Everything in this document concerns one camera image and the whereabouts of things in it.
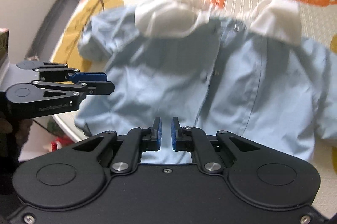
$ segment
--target screw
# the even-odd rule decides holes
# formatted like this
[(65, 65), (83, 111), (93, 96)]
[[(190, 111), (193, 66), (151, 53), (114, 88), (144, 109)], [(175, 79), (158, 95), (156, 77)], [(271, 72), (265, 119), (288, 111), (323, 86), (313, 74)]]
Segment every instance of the screw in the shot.
[(112, 168), (116, 171), (124, 171), (129, 168), (129, 165), (125, 162), (116, 162), (112, 165)]
[(170, 173), (173, 172), (173, 170), (170, 169), (170, 168), (165, 168), (165, 169), (163, 170), (163, 172), (164, 172), (165, 174), (170, 174)]
[(217, 171), (221, 168), (221, 165), (216, 162), (209, 162), (205, 164), (205, 169), (208, 171)]
[(25, 215), (23, 217), (23, 220), (27, 223), (27, 224), (34, 224), (35, 222), (35, 218), (31, 215)]
[(234, 32), (239, 32), (239, 27), (238, 27), (238, 25), (237, 24), (234, 24)]
[(311, 221), (311, 216), (306, 215), (306, 216), (303, 216), (303, 217), (301, 218), (300, 223), (301, 223), (301, 224), (308, 224), (310, 221)]

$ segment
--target fabric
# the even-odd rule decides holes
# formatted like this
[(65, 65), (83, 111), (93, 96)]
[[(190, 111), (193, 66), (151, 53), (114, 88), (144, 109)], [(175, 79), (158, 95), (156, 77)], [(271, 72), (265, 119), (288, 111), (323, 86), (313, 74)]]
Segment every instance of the fabric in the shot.
[(299, 4), (291, 0), (261, 0), (243, 15), (247, 28), (254, 33), (292, 45), (301, 43)]
[(147, 38), (134, 13), (132, 6), (106, 10), (84, 31), (80, 54), (107, 58), (116, 89), (83, 101), (79, 128), (126, 134), (160, 116), (161, 151), (143, 153), (147, 163), (191, 161), (172, 150), (174, 116), (181, 126), (227, 130), (305, 160), (315, 136), (337, 145), (337, 58), (324, 46), (306, 38), (294, 46), (254, 33), (253, 23), (212, 16), (186, 37)]
[(145, 37), (183, 38), (208, 23), (210, 11), (201, 0), (149, 0), (137, 6), (134, 20)]

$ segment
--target yellow pattern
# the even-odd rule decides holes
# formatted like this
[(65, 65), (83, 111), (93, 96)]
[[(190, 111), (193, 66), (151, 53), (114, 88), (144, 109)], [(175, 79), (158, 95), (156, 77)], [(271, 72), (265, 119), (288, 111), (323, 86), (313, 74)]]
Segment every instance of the yellow pattern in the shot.
[(88, 71), (91, 67), (91, 62), (83, 59), (77, 50), (77, 42), (80, 39), (84, 26), (91, 16), (98, 14), (100, 11), (122, 5), (124, 5), (123, 0), (89, 0), (84, 8), (71, 18), (52, 61), (68, 63), (69, 67)]
[[(337, 54), (337, 34), (332, 38), (330, 43), (330, 49), (332, 52)], [(332, 165), (334, 167), (335, 173), (337, 174), (337, 148), (332, 148)]]

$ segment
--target shirt button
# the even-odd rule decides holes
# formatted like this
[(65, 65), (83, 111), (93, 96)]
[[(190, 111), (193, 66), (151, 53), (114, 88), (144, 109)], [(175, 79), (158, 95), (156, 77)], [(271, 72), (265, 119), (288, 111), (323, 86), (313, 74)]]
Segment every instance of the shirt button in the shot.
[(200, 79), (205, 82), (207, 80), (207, 72), (203, 71), (200, 73)]
[(233, 32), (239, 32), (240, 28), (237, 24), (234, 24)]

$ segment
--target cable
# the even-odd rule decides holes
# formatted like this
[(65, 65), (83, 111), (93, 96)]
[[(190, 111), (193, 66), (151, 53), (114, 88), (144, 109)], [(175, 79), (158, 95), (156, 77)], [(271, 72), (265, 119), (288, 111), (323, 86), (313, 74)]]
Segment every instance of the cable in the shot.
[(36, 121), (35, 119), (33, 119), (33, 121), (34, 121), (38, 126), (40, 126), (41, 128), (45, 129), (48, 133), (50, 133), (50, 134), (53, 135), (53, 133), (50, 132), (50, 131), (48, 130), (48, 128), (46, 128), (45, 126), (43, 126), (40, 122)]

